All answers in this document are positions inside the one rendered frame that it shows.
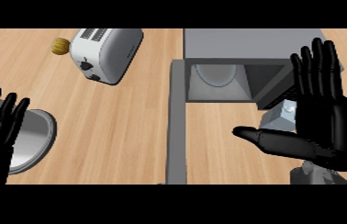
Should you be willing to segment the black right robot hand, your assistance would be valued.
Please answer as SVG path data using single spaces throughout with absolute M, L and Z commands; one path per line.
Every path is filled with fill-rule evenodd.
M 347 96 L 334 42 L 315 38 L 290 59 L 297 90 L 296 130 L 238 126 L 234 135 L 270 155 L 347 172 Z

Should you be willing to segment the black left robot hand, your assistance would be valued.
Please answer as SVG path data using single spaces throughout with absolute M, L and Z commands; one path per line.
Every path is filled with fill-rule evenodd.
M 8 182 L 14 144 L 25 118 L 30 99 L 25 97 L 17 104 L 18 95 L 9 93 L 0 106 L 0 185 Z

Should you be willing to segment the pale blue milk carton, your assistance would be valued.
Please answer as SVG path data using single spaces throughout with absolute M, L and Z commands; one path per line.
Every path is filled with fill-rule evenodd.
M 260 120 L 262 129 L 276 129 L 282 131 L 296 130 L 296 109 L 297 103 L 284 100 L 263 115 Z

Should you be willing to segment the grey microwave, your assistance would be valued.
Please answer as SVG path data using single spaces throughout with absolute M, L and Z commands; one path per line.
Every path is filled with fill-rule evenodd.
M 290 55 L 325 35 L 318 28 L 183 30 L 188 101 L 254 103 L 260 110 L 294 100 Z

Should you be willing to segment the round silver metal pan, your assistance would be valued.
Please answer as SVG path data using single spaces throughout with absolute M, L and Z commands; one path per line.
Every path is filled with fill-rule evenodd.
M 53 115 L 40 110 L 25 111 L 25 119 L 14 145 L 9 174 L 31 169 L 50 151 L 58 136 L 58 122 Z

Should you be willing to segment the small yellow round fruit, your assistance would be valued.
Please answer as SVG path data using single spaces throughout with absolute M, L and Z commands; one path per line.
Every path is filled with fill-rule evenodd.
M 56 55 L 64 55 L 70 52 L 71 41 L 64 38 L 56 38 L 52 44 L 52 52 Z

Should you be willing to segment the white toaster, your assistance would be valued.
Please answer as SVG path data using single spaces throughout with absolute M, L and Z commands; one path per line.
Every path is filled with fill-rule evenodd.
M 115 85 L 124 78 L 143 32 L 139 28 L 83 28 L 71 42 L 71 57 L 84 76 Z

